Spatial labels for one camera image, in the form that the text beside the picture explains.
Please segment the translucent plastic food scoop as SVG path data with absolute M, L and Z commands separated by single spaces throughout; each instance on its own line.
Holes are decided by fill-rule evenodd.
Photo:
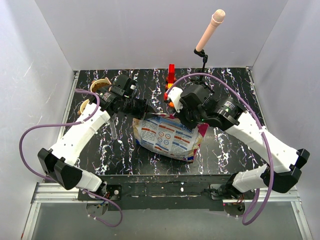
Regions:
M 109 126 L 110 126 L 110 131 L 111 131 L 111 137 L 113 140 L 118 139 L 118 134 L 117 134 L 117 129 L 116 129 L 116 124 L 115 124 L 115 118 L 112 117 L 109 120 Z

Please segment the pink pet food bag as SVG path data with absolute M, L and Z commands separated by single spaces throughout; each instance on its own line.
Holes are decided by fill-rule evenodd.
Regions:
M 171 114 L 156 114 L 132 121 L 135 141 L 143 148 L 179 161 L 192 163 L 209 127 L 197 124 L 188 129 Z

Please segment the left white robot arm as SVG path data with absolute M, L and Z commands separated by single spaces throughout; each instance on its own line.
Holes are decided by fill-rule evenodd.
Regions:
M 85 189 L 95 200 L 106 196 L 102 179 L 92 172 L 76 167 L 80 153 L 103 126 L 111 123 L 117 113 L 123 113 L 138 120 L 152 117 L 155 110 L 145 99 L 134 96 L 133 90 L 125 91 L 117 86 L 105 86 L 97 90 L 99 99 L 91 98 L 83 113 L 77 119 L 79 124 L 69 128 L 66 134 L 50 149 L 42 148 L 37 156 L 42 169 L 66 190 Z

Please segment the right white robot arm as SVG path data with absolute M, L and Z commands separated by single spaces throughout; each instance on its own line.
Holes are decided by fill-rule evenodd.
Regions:
M 238 101 L 228 97 L 217 100 L 213 96 L 194 93 L 171 97 L 176 115 L 189 129 L 199 124 L 219 128 L 246 144 L 265 160 L 257 169 L 234 173 L 222 190 L 232 199 L 243 193 L 269 187 L 277 193 L 287 193 L 294 187 L 307 163 L 310 153 L 296 150 L 259 126 L 259 122 Z

